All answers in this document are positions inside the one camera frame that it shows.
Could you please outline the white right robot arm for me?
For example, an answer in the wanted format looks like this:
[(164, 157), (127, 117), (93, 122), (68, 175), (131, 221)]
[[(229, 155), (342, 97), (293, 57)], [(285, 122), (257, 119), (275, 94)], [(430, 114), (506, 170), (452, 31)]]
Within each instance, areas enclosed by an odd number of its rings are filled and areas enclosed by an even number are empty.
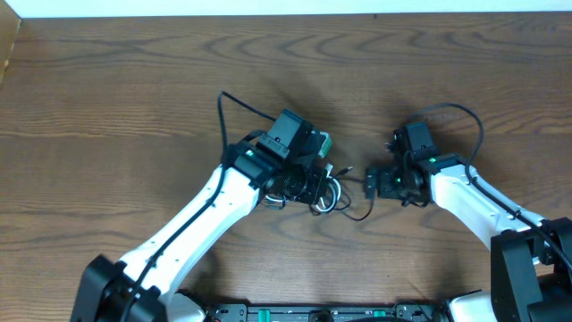
[(446, 300), (437, 321), (569, 321), (571, 221), (549, 220), (503, 195), (463, 157), (443, 154), (427, 125), (409, 123), (393, 133), (390, 165), (366, 169), (367, 199), (445, 209), (491, 255), (491, 290)]

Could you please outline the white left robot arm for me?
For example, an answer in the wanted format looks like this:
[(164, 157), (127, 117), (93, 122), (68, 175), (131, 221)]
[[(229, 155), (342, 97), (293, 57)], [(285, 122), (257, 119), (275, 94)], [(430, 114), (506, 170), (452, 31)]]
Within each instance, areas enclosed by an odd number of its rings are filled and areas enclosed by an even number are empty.
[(160, 231), (113, 263), (89, 263), (73, 321), (202, 321), (205, 311), (180, 292), (190, 270), (215, 242), (268, 195), (314, 206), (331, 172), (322, 160), (325, 131), (283, 110), (269, 131), (226, 147), (205, 187)]

